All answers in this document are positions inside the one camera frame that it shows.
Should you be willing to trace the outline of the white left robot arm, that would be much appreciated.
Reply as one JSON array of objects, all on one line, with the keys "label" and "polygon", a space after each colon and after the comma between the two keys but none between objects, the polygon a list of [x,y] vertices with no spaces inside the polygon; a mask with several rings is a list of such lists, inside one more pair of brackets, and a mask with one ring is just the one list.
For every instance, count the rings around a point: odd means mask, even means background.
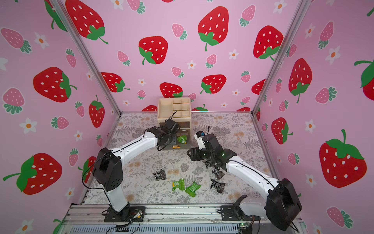
[{"label": "white left robot arm", "polygon": [[143,135],[123,146],[99,151],[92,175],[104,190],[111,210],[121,221],[126,221],[131,216],[130,203],[121,188],[123,166],[149,149],[157,147],[158,151],[163,150],[172,143],[173,136],[179,130],[180,125],[169,118],[164,125],[146,129]]}]

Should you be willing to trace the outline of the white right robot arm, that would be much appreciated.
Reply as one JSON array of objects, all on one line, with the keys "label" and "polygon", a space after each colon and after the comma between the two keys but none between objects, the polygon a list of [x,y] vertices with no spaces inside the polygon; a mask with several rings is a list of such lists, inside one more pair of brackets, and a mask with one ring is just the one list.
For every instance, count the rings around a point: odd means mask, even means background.
[{"label": "white right robot arm", "polygon": [[212,180],[212,187],[218,193],[224,190],[225,185],[219,180],[227,172],[246,182],[262,196],[256,200],[243,195],[233,205],[222,206],[219,214],[223,220],[249,221],[264,217],[282,231],[288,228],[298,230],[293,221],[301,212],[302,205],[288,179],[278,180],[250,166],[234,151],[224,149],[214,134],[199,131],[194,138],[198,147],[190,148],[187,155],[192,161],[203,161],[206,167],[213,168],[216,178]]}]

